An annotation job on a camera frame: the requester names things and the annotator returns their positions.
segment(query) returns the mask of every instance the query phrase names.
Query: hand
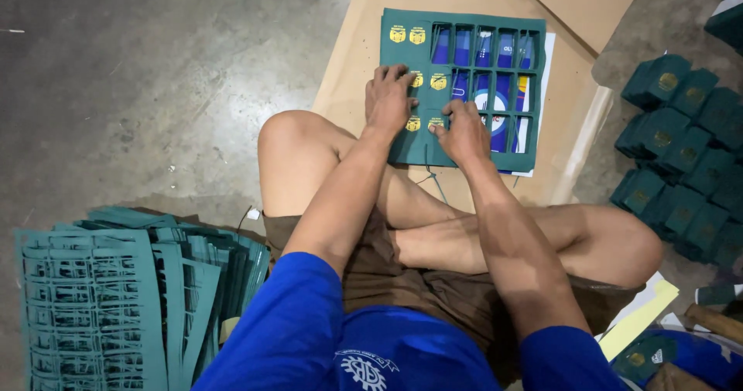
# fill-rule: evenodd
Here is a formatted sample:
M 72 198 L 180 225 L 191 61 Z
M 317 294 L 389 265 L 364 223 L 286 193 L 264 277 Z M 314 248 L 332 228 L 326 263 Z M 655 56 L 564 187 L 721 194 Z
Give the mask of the hand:
M 436 135 L 446 154 L 460 168 L 478 161 L 490 162 L 490 132 L 482 125 L 475 103 L 454 100 L 441 112 L 449 116 L 449 130 L 436 125 L 428 130 Z
M 418 100 L 408 97 L 415 73 L 405 65 L 380 66 L 366 84 L 366 127 L 394 139 L 410 118 Z

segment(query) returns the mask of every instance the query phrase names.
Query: blue shirt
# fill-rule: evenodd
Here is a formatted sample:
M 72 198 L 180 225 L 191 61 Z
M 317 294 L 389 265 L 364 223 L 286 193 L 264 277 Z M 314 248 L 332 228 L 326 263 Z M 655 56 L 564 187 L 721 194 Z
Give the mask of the blue shirt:
M 588 333 L 536 331 L 521 344 L 524 389 L 625 390 Z M 500 390 L 483 353 L 449 323 L 370 306 L 343 313 L 338 275 L 320 258 L 276 262 L 193 390 Z

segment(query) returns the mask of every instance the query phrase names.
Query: leg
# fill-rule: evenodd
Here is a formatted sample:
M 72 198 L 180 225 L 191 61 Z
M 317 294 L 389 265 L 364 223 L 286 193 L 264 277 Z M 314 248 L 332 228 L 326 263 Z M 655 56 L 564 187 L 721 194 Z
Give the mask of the leg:
M 302 215 L 325 178 L 356 139 L 310 111 L 284 111 L 270 118 L 258 139 L 264 213 Z M 462 215 L 387 167 L 377 207 L 395 228 L 432 225 Z
M 635 288 L 660 267 L 661 241 L 622 210 L 561 205 L 532 207 L 529 212 L 571 275 Z M 488 271 L 474 215 L 391 235 L 398 259 L 406 266 L 470 274 Z

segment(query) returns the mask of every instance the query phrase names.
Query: yellow paper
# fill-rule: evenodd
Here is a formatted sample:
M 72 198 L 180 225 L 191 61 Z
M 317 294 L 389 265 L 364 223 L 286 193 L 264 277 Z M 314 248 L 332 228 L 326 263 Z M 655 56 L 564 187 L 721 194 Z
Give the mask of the yellow paper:
M 233 317 L 222 322 L 222 329 L 219 332 L 219 344 L 227 341 L 229 335 L 232 334 L 232 330 L 237 326 L 238 321 L 240 321 L 239 317 Z
M 599 346 L 607 360 L 616 358 L 678 296 L 678 288 L 666 280 L 655 283 L 653 291 L 655 298 L 619 321 L 601 338 Z

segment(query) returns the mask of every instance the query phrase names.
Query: person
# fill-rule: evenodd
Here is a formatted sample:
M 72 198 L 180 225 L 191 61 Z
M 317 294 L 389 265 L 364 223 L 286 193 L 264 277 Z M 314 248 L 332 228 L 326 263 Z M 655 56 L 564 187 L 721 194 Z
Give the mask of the person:
M 358 139 L 309 111 L 265 123 L 278 259 L 193 389 L 625 389 L 592 335 L 656 271 L 659 239 L 621 210 L 519 204 L 472 102 L 430 131 L 476 214 L 432 197 L 386 163 L 418 104 L 405 72 L 375 71 Z

